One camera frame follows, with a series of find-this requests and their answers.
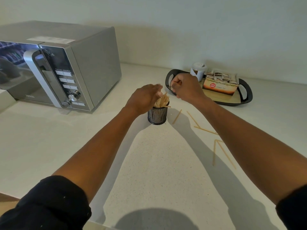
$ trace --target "silver microwave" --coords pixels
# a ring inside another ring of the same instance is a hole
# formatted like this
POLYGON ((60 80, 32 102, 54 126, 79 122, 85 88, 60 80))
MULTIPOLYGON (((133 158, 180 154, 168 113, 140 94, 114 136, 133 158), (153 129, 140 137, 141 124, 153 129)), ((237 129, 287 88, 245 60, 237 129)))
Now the silver microwave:
POLYGON ((121 76, 114 27, 0 26, 0 89, 16 99, 91 111, 121 76))

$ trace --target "white countertop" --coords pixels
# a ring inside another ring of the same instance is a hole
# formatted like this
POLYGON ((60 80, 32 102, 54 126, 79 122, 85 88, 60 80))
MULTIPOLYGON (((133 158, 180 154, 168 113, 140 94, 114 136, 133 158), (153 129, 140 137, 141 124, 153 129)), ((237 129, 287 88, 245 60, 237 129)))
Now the white countertop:
MULTIPOLYGON (((0 192, 21 198, 108 123, 136 88, 164 85, 169 70, 122 64, 121 81, 92 114, 20 101, 6 109, 0 114, 0 192)), ((307 86, 244 80, 253 101, 226 108, 307 156, 307 86)), ((170 105, 163 125, 149 124, 147 115, 133 123, 91 203, 91 220, 118 229, 286 229, 226 147, 237 169, 219 147, 212 166, 213 141, 220 138, 194 128, 186 111, 212 130, 201 113, 173 95, 170 105)))

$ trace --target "black sleeve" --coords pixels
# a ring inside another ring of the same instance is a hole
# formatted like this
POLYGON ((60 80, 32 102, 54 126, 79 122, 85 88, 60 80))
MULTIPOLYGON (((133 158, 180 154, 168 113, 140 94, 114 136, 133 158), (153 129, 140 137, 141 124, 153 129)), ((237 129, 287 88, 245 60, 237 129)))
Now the black sleeve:
POLYGON ((307 229, 307 185, 279 201, 276 211, 288 230, 307 229))
POLYGON ((90 216, 84 191, 65 177, 50 176, 0 217, 0 229, 82 229, 90 216))

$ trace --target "black mesh cup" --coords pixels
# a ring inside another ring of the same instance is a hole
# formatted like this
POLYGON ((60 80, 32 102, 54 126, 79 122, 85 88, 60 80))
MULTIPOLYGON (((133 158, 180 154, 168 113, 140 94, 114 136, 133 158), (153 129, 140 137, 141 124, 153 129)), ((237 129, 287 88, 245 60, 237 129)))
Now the black mesh cup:
POLYGON ((161 125, 166 122, 167 107, 153 107, 148 111, 148 121, 154 125, 161 125))

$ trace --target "forearm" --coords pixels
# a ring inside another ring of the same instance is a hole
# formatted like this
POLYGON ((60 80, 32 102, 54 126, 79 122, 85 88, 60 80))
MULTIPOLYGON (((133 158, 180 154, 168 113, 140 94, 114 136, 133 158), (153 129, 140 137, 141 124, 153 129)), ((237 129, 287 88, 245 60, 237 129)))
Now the forearm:
POLYGON ((81 187, 90 202, 107 176, 117 150, 136 117, 134 110, 124 107, 53 175, 64 176, 81 187))
POLYGON ((307 159, 207 98, 195 107, 220 135, 241 168, 275 204, 307 183, 307 159))

